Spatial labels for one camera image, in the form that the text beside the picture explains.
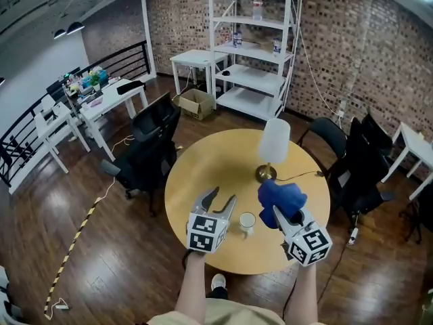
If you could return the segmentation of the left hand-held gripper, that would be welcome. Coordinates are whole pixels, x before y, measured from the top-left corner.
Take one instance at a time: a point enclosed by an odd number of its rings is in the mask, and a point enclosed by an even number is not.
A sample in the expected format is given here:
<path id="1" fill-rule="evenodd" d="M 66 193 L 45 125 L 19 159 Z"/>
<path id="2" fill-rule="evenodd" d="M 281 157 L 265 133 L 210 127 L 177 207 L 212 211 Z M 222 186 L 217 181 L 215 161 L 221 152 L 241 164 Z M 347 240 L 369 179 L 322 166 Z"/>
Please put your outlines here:
<path id="1" fill-rule="evenodd" d="M 214 253 L 226 238 L 237 196 L 232 195 L 221 210 L 208 213 L 218 193 L 217 186 L 196 198 L 187 222 L 187 249 Z"/>

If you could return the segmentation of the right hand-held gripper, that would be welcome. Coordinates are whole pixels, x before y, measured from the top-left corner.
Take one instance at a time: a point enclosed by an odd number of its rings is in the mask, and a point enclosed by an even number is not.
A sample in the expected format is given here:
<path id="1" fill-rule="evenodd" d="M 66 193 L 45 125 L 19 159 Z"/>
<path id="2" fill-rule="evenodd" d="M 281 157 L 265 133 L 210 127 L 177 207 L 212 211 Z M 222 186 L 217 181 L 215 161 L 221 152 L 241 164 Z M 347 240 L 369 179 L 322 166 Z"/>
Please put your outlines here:
<path id="1" fill-rule="evenodd" d="M 292 225 L 277 206 L 273 206 L 273 212 L 277 228 L 284 235 L 282 246 L 288 259 L 307 267 L 327 257 L 332 240 L 306 207 L 298 210 L 299 224 L 296 225 Z"/>

